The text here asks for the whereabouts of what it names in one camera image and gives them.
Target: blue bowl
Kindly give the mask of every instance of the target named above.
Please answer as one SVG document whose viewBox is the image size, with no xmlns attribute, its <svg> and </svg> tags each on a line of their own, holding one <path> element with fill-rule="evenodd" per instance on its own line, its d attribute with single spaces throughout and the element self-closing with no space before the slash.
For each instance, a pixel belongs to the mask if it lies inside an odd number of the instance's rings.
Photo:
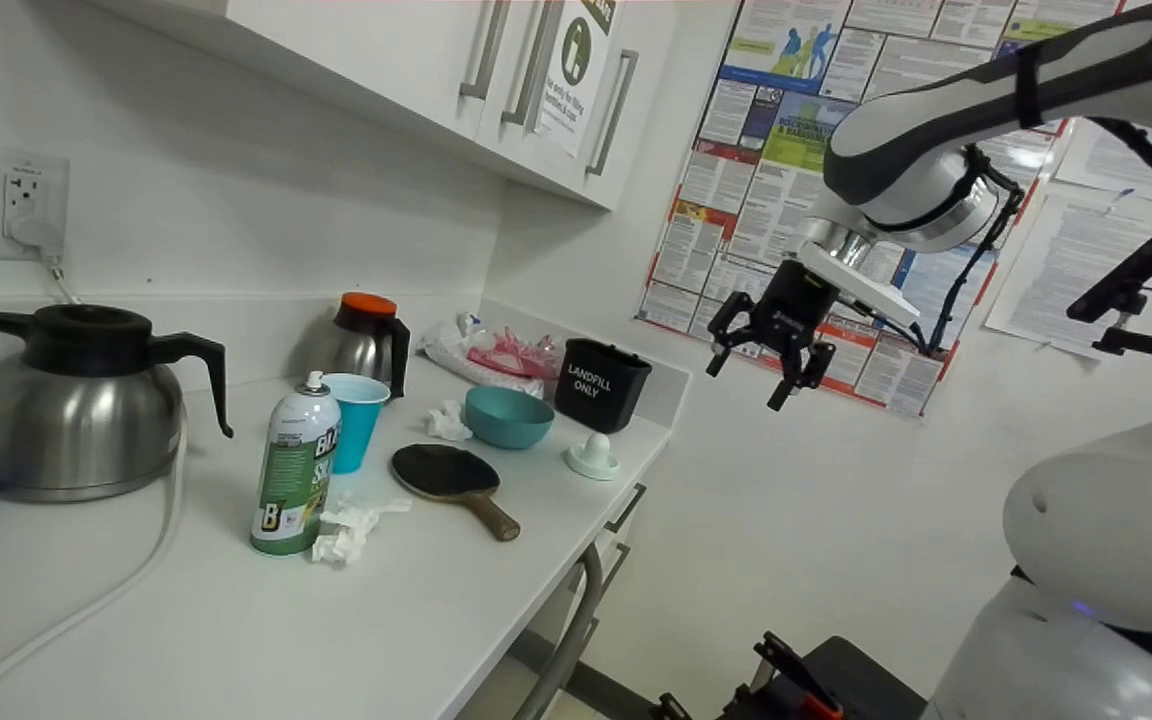
<svg viewBox="0 0 1152 720">
<path fill-rule="evenodd" d="M 523 454 L 540 444 L 552 423 L 552 407 L 528 393 L 478 386 L 465 393 L 462 423 L 494 450 Z"/>
</svg>

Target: white cabinet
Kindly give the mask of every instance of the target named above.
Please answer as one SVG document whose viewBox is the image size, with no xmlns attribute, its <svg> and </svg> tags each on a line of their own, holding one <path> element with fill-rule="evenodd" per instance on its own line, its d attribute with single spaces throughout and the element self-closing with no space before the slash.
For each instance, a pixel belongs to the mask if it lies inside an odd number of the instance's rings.
<svg viewBox="0 0 1152 720">
<path fill-rule="evenodd" d="M 615 207 L 669 66 L 674 0 L 615 0 L 579 149 L 538 133 L 560 18 L 596 0 L 98 0 L 513 180 Z"/>
</svg>

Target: bottle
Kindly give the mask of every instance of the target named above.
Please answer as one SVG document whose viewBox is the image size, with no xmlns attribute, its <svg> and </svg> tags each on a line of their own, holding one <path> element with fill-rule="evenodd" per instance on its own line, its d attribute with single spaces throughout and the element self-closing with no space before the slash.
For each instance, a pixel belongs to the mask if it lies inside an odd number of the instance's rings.
<svg viewBox="0 0 1152 720">
<path fill-rule="evenodd" d="M 294 556 L 312 550 L 328 501 L 337 430 L 340 407 L 323 388 L 323 374 L 310 374 L 305 388 L 272 407 L 254 523 L 258 553 Z"/>
</svg>

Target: cabinet door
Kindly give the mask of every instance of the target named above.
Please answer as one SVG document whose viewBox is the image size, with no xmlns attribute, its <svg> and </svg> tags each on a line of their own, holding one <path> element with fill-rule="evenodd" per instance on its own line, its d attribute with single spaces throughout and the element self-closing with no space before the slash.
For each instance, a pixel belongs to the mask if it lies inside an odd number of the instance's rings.
<svg viewBox="0 0 1152 720">
<path fill-rule="evenodd" d="M 651 152 L 651 110 L 678 37 L 674 0 L 624 0 L 615 54 L 608 61 L 596 128 L 579 156 L 579 192 L 615 203 L 642 156 Z"/>
<path fill-rule="evenodd" d="M 474 137 L 513 0 L 229 0 L 229 19 L 310 66 Z"/>
<path fill-rule="evenodd" d="M 500 120 L 495 110 L 486 115 L 495 125 L 494 146 L 564 192 L 615 207 L 674 54 L 678 9 L 674 0 L 615 0 L 613 37 L 591 50 L 599 61 L 586 86 L 564 86 L 574 61 L 579 66 L 586 40 L 574 30 L 587 19 L 587 0 L 518 5 L 528 5 L 521 11 L 528 26 L 513 46 L 518 56 L 503 61 L 513 91 Z"/>
</svg>

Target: kettle handle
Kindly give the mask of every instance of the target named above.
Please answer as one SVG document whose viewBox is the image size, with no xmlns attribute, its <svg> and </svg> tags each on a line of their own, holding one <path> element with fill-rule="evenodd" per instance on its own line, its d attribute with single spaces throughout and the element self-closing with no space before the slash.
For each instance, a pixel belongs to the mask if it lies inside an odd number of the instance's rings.
<svg viewBox="0 0 1152 720">
<path fill-rule="evenodd" d="M 150 342 L 150 353 L 158 365 L 175 365 L 179 357 L 206 362 L 210 382 L 213 382 L 215 423 L 223 435 L 234 435 L 229 415 L 223 415 L 223 346 L 213 346 L 213 342 L 191 336 L 191 332 L 175 332 L 175 336 Z"/>
<path fill-rule="evenodd" d="M 393 397 L 404 397 L 409 386 L 409 350 L 411 350 L 411 332 L 404 322 L 393 322 Z"/>
<path fill-rule="evenodd" d="M 0 314 L 0 332 L 7 332 L 7 336 L 30 336 L 30 330 L 33 330 L 33 316 L 19 316 L 19 314 Z"/>
</svg>

